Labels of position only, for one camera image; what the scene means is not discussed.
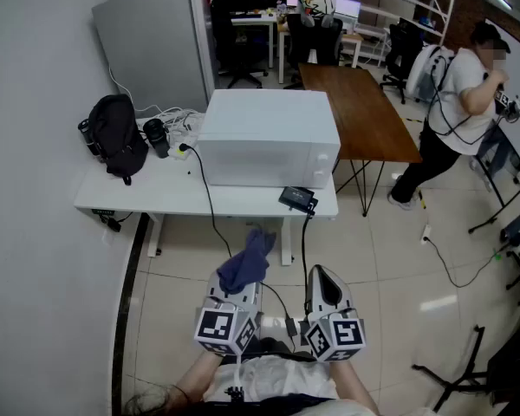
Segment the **person's white shirt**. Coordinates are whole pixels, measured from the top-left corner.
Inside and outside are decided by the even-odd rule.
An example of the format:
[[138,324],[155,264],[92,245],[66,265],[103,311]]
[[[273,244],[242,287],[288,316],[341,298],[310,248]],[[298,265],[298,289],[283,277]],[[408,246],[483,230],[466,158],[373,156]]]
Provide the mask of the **person's white shirt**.
[[290,394],[335,399],[335,382],[328,367],[317,362],[302,362],[267,355],[247,360],[241,365],[219,367],[204,393],[205,401],[228,401],[226,390],[240,386],[246,402],[256,402]]

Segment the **small lit monitor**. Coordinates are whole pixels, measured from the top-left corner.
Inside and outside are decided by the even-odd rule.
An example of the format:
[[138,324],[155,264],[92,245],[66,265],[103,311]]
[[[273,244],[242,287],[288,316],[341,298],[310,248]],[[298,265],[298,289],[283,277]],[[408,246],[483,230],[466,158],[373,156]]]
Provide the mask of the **small lit monitor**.
[[335,0],[335,16],[357,20],[361,11],[361,3],[355,0]]

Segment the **person's right forearm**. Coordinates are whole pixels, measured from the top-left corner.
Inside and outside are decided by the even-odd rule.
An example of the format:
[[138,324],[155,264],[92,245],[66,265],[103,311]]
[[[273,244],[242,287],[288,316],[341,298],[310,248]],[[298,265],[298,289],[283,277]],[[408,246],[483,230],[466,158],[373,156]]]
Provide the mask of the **person's right forearm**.
[[340,399],[354,400],[380,416],[379,409],[349,360],[329,363],[329,374]]

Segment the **black office chair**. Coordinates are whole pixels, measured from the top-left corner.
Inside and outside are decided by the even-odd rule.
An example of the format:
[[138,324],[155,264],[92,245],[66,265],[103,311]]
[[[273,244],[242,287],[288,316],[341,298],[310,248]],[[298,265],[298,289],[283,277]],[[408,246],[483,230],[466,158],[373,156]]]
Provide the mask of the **black office chair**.
[[218,75],[232,78],[227,88],[232,88],[241,80],[262,88],[262,82],[253,74],[268,75],[266,69],[255,68],[264,58],[263,47],[254,43],[247,34],[237,34],[237,27],[231,21],[231,14],[224,0],[212,0],[210,8],[215,55],[219,64]]
[[285,89],[299,89],[303,88],[299,64],[309,61],[312,49],[316,52],[317,64],[339,64],[343,22],[333,16],[313,18],[291,14],[287,16],[287,25],[290,34],[288,62],[296,72]]
[[391,50],[385,58],[386,73],[382,76],[380,88],[396,87],[400,101],[406,103],[406,82],[413,64],[424,47],[421,29],[406,19],[389,26]]

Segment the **person's dark trousers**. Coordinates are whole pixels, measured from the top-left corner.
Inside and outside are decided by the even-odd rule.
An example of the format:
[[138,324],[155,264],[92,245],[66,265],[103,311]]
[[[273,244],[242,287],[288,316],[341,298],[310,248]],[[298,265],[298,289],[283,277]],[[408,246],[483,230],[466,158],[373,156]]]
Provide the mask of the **person's dark trousers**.
[[254,359],[262,356],[274,355],[285,360],[314,362],[315,357],[306,352],[298,351],[292,353],[289,347],[282,341],[278,341],[272,337],[258,339],[253,337],[242,354],[243,360]]

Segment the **black thermos bottle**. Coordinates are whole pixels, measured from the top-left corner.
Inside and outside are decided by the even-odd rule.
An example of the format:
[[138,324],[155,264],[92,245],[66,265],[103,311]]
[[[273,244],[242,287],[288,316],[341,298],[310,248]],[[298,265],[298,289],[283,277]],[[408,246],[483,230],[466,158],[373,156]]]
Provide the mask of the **black thermos bottle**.
[[158,157],[167,158],[170,147],[163,121],[159,118],[148,120],[143,126],[143,132]]

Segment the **dark blue cloth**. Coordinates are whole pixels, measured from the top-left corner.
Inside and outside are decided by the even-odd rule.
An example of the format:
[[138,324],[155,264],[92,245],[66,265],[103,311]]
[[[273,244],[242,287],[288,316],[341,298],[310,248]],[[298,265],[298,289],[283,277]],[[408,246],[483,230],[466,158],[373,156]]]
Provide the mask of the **dark blue cloth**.
[[251,230],[245,239],[244,249],[217,269],[220,289],[228,295],[237,295],[247,285],[261,282],[270,266],[267,256],[275,243],[275,232],[260,228]]

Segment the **black backpack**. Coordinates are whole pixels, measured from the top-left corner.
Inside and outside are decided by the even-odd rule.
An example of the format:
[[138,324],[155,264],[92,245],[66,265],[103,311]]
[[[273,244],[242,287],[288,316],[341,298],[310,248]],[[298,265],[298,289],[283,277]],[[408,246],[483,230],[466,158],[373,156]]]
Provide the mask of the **black backpack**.
[[100,99],[89,116],[90,137],[106,165],[107,173],[126,186],[142,169],[148,145],[136,123],[133,103],[126,94],[111,94]]

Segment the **wood-topped white office desk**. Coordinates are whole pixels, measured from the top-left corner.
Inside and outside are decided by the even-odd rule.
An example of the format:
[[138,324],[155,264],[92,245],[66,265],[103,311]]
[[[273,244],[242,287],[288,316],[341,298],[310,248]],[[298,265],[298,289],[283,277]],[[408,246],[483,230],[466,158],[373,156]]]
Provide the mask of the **wood-topped white office desk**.
[[[277,46],[276,46],[276,57],[277,57],[277,71],[278,71],[278,83],[283,84],[284,80],[284,45],[285,37],[289,35],[289,29],[287,23],[279,23],[277,25]],[[347,33],[341,37],[341,44],[343,54],[352,56],[351,67],[356,68],[358,65],[358,59],[361,51],[361,44],[363,37],[357,33]]]

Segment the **flat black device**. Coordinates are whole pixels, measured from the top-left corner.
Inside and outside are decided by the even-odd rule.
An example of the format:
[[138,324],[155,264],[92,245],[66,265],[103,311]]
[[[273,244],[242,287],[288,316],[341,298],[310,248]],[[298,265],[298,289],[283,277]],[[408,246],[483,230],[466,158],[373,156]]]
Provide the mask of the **flat black device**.
[[291,211],[300,211],[309,216],[315,215],[315,207],[318,204],[318,200],[311,190],[296,186],[286,186],[278,202],[288,206]]

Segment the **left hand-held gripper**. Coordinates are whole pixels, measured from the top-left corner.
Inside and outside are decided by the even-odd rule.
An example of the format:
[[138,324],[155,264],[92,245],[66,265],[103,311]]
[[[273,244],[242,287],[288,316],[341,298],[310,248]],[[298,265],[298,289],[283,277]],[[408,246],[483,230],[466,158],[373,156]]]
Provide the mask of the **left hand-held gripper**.
[[258,330],[260,283],[229,294],[219,281],[218,273],[212,273],[203,305],[197,309],[193,339],[214,354],[240,356]]

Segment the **white microwave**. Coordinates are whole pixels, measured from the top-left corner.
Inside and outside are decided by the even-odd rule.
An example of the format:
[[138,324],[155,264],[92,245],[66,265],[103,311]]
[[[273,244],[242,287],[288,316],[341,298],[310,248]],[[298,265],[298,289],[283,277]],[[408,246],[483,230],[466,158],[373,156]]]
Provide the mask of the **white microwave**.
[[197,146],[211,185],[323,189],[341,141],[323,92],[217,89]]

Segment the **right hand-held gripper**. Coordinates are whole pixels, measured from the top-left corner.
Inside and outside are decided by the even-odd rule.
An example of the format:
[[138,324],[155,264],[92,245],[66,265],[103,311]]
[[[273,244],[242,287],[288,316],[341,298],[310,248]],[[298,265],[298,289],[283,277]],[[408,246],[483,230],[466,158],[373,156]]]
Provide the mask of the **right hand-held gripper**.
[[[336,311],[323,314],[324,302]],[[345,361],[367,345],[348,285],[332,270],[315,264],[308,275],[305,340],[317,361]]]

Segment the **patterned plush cushion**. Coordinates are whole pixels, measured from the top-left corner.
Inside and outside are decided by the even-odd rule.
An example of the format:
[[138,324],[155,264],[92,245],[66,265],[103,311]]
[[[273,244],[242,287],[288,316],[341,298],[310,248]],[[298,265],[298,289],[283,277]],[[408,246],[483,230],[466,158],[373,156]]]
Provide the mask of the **patterned plush cushion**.
[[329,28],[334,20],[336,0],[297,0],[301,23],[307,28]]

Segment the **white metal shelving rack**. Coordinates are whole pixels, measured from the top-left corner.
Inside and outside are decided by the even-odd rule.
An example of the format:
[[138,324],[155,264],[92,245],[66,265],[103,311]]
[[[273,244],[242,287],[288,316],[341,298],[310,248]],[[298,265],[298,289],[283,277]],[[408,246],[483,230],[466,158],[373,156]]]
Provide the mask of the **white metal shelving rack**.
[[389,52],[389,26],[402,20],[421,31],[424,39],[441,45],[455,0],[353,0],[360,4],[351,30],[363,37],[360,58],[381,65]]

